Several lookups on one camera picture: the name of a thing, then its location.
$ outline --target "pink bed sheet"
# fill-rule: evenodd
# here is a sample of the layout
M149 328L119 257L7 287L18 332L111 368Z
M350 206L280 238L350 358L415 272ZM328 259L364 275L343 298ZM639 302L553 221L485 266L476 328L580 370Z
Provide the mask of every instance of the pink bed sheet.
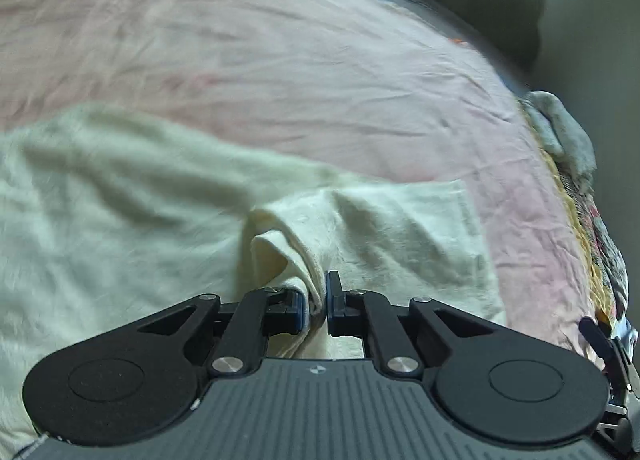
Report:
M396 182L463 179L508 325L585 353L580 246L473 49L374 0L0 0L0 127L100 100Z

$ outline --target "black robotic part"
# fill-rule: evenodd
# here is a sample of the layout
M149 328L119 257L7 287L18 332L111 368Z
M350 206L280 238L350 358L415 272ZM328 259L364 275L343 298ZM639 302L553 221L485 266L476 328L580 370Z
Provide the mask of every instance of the black robotic part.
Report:
M107 446L168 426L198 392L198 368L185 345L219 306L217 296L194 298L47 356L22 389L35 427L79 445Z
M606 377L584 358L507 329L460 339L434 391L462 426L519 445L593 431L609 398Z

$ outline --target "silver screw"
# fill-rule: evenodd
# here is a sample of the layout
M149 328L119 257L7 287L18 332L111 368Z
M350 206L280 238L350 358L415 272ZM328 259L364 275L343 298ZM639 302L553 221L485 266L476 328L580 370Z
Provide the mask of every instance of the silver screw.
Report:
M237 357L218 357L211 366L221 374L235 374L242 370L244 363Z
M394 372L399 374L410 374L418 368L418 361L411 357L394 357L389 359L386 366Z

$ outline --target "gray wall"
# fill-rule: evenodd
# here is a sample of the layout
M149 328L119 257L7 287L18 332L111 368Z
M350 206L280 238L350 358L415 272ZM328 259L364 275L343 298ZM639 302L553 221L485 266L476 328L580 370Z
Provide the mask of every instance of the gray wall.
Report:
M532 83L593 141L596 204L625 257L640 327L640 0L546 0L540 33Z

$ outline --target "gray cloth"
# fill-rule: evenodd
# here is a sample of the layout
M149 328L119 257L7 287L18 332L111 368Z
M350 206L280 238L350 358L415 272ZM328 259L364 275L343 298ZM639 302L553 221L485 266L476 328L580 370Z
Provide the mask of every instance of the gray cloth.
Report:
M593 152L593 145L589 135L585 133L584 129L581 128L580 124L569 114L560 99L554 94L546 91L530 91L524 96L524 104L527 105L526 109L529 109L527 112L532 118L534 128L543 138L543 141L551 138L550 133L545 125L539 126L543 124L539 117L535 114L533 117L531 116L529 106L542 113L553 128L553 133L555 133L556 140L562 151L558 150L555 144L551 142L550 148L552 150L547 150L547 152L557 162L567 164L571 178L581 194L591 191L593 188L593 173L596 170L596 156Z

